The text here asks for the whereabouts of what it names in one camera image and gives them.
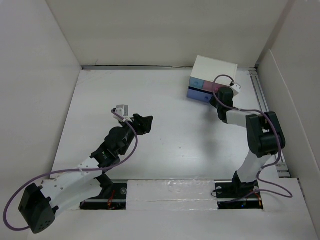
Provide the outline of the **pink drawer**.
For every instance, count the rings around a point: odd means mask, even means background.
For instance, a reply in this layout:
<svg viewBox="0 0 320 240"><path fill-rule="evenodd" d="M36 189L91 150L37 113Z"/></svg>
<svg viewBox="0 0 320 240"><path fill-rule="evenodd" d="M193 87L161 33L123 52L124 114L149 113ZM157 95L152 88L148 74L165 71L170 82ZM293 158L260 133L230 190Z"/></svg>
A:
<svg viewBox="0 0 320 240"><path fill-rule="evenodd" d="M224 85L205 80L202 89L207 92L216 93L218 89L222 87L224 87Z"/></svg>

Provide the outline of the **purple blue drawer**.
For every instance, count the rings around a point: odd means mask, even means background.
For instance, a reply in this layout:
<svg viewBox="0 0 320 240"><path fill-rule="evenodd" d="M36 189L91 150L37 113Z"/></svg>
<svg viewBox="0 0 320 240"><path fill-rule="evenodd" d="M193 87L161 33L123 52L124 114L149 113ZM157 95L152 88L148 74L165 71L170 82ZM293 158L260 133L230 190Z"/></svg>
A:
<svg viewBox="0 0 320 240"><path fill-rule="evenodd" d="M189 87L186 96L192 100L209 103L213 97L213 93L202 89Z"/></svg>

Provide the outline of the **white drawer cabinet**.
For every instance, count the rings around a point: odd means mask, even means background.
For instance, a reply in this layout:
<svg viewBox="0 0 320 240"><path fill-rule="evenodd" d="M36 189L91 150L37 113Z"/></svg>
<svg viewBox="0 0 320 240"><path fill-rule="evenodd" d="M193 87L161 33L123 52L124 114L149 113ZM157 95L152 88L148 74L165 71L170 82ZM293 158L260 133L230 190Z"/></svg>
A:
<svg viewBox="0 0 320 240"><path fill-rule="evenodd" d="M236 63L217 60L198 55L190 77L203 81L213 82L219 75L228 75L236 79L238 65Z"/></svg>

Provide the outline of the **light blue drawer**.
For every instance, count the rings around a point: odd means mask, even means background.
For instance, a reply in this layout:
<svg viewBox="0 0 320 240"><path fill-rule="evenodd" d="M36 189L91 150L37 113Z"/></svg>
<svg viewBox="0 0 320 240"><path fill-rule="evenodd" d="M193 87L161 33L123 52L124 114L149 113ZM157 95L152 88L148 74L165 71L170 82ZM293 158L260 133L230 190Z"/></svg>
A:
<svg viewBox="0 0 320 240"><path fill-rule="evenodd" d="M189 87L202 90L203 86L204 86L204 82L205 81L203 79L190 77L189 78Z"/></svg>

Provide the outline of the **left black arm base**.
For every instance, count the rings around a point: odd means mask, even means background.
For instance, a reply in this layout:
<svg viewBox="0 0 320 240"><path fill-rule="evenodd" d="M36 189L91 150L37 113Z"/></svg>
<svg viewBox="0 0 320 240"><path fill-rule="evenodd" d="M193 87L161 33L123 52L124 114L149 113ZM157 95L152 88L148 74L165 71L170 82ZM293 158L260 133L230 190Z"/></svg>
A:
<svg viewBox="0 0 320 240"><path fill-rule="evenodd" d="M112 181L106 174L96 178L99 195L79 204L81 210L125 210L127 204L128 180Z"/></svg>

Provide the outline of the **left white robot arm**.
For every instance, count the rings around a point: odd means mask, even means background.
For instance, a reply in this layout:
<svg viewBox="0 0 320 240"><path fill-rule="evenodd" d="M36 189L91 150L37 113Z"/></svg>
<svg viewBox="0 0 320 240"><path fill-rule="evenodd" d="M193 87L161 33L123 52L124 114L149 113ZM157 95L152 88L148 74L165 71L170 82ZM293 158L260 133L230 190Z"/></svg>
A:
<svg viewBox="0 0 320 240"><path fill-rule="evenodd" d="M28 184L18 210L32 233L43 232L75 204L92 197L107 198L113 187L107 171L121 163L120 156L126 154L138 136L150 133L153 119L139 114L120 119L120 125L113 127L98 149L77 167L40 186L34 182Z"/></svg>

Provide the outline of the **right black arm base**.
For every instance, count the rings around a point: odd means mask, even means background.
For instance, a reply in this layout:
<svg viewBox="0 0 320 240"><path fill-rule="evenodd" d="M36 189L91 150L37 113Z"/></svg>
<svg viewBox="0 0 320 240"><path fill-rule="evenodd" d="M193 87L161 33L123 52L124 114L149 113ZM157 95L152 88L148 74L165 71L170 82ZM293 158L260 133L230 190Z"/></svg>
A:
<svg viewBox="0 0 320 240"><path fill-rule="evenodd" d="M253 193L258 182L234 183L232 181L215 181L215 189L211 196L217 199L219 210L249 210L263 209L262 198L259 193Z"/></svg>

